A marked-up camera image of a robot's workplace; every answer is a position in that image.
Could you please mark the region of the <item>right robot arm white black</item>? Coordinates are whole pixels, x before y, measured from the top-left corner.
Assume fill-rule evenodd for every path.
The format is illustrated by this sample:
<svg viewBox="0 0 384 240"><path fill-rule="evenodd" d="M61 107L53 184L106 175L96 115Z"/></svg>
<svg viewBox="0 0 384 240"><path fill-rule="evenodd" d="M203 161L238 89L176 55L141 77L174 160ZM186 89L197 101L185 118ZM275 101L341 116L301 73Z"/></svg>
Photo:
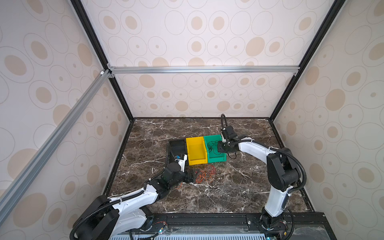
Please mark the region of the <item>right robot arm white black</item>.
<svg viewBox="0 0 384 240"><path fill-rule="evenodd" d="M271 218L280 216L291 193L303 189L307 182L307 173L303 165L293 156L290 149L268 147L252 138L238 136L231 126L223 126L221 135L222 140L218 143L219 152L229 154L240 151L267 165L271 189L264 212Z"/></svg>

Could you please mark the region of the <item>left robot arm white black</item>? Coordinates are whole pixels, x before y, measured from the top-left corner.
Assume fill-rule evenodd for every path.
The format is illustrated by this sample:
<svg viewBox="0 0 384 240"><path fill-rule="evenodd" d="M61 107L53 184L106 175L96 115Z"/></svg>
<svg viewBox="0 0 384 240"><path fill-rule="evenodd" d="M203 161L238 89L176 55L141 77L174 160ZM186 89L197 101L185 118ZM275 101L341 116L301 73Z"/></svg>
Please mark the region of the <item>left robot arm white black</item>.
<svg viewBox="0 0 384 240"><path fill-rule="evenodd" d="M165 198L173 187L194 183L196 178L196 170L183 170L173 162L136 191L111 199L101 195L75 221L69 238L108 240L132 229L148 229L154 217L147 206Z"/></svg>

